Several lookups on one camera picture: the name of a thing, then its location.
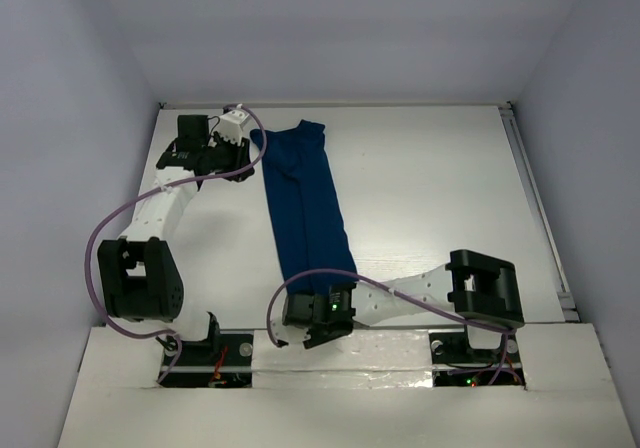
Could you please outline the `blue mickey mouse t-shirt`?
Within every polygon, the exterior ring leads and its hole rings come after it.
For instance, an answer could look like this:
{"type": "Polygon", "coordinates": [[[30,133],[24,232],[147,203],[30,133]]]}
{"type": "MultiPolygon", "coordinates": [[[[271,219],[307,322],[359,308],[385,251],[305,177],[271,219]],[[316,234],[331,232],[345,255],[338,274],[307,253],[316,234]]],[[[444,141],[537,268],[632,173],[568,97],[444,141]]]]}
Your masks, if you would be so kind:
{"type": "Polygon", "coordinates": [[[325,152],[325,126],[306,120],[284,131],[250,132],[266,146],[263,180],[282,276],[357,270],[325,152]]]}

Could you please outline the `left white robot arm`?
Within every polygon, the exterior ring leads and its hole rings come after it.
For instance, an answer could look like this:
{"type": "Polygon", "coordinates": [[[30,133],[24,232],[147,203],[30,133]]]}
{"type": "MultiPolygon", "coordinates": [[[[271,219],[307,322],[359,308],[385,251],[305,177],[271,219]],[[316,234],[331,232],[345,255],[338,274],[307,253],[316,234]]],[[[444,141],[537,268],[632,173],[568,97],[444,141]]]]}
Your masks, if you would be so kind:
{"type": "Polygon", "coordinates": [[[97,250],[106,313],[128,322],[175,321],[184,285],[169,247],[204,176],[242,182],[254,173],[247,111],[234,107],[215,117],[180,115],[177,137],[162,152],[152,184],[129,226],[97,250]]]}

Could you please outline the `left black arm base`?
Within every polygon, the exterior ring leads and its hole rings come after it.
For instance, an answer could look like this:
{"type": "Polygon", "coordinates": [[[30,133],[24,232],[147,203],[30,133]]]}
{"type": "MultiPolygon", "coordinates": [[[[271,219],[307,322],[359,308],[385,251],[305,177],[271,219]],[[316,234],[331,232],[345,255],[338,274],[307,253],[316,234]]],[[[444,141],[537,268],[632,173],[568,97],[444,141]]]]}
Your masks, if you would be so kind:
{"type": "Polygon", "coordinates": [[[254,332],[223,330],[207,339],[185,342],[176,365],[160,382],[165,388],[252,387],[254,332]]]}

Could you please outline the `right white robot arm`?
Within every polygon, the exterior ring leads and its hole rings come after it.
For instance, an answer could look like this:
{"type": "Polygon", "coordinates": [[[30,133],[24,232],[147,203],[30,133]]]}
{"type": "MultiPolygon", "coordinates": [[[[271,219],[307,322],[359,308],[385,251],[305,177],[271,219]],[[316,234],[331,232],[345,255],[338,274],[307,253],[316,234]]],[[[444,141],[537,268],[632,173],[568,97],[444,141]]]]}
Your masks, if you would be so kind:
{"type": "Polygon", "coordinates": [[[300,272],[274,293],[266,313],[267,334],[277,348],[301,343],[315,348],[371,327],[424,312],[466,327],[462,352],[482,360],[525,325],[515,265],[461,249],[427,272],[386,282],[346,270],[300,272]]]}

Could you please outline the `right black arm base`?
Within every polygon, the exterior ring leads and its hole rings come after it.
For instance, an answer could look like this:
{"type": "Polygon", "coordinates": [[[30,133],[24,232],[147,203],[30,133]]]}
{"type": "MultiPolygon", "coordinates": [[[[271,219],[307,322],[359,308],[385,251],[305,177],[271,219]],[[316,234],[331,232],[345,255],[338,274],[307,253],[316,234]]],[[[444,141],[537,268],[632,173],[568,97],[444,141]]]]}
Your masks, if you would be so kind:
{"type": "Polygon", "coordinates": [[[475,388],[526,385],[514,335],[497,348],[472,348],[466,330],[429,333],[435,387],[475,388]]]}

